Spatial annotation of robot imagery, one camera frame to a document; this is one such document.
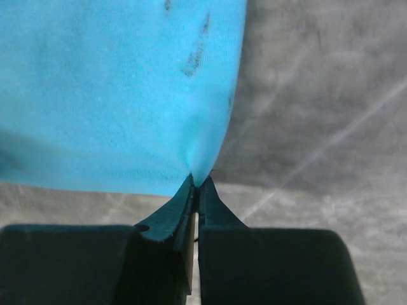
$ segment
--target gray concrete background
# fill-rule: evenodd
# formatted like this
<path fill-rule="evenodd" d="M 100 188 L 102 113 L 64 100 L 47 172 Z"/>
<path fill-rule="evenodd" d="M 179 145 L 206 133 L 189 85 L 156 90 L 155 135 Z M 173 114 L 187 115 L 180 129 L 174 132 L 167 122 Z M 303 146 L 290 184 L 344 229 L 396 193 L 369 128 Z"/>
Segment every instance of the gray concrete background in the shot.
<path fill-rule="evenodd" d="M 334 229 L 368 304 L 406 304 L 407 1 L 248 1 L 221 199 L 250 226 Z M 165 201 L 0 184 L 0 225 L 133 224 Z"/>

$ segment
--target blue cloth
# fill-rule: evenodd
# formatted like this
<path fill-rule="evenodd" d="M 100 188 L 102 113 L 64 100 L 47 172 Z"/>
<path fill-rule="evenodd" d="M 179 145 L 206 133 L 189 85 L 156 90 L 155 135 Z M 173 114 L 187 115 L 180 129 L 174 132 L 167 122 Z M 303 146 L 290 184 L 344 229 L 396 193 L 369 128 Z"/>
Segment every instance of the blue cloth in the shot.
<path fill-rule="evenodd" d="M 173 195 L 233 103 L 245 0 L 0 1 L 0 180 Z"/>

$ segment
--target black clamp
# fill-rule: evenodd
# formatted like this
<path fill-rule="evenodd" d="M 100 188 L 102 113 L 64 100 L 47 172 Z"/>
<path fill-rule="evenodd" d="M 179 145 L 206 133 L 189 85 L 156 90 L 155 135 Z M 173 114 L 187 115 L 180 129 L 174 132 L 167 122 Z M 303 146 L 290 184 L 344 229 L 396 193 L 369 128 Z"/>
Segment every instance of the black clamp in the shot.
<path fill-rule="evenodd" d="M 202 305 L 362 305 L 341 238 L 314 229 L 253 229 L 208 178 L 134 226 L 10 225 L 0 231 L 1 305 L 185 304 L 195 215 Z"/>

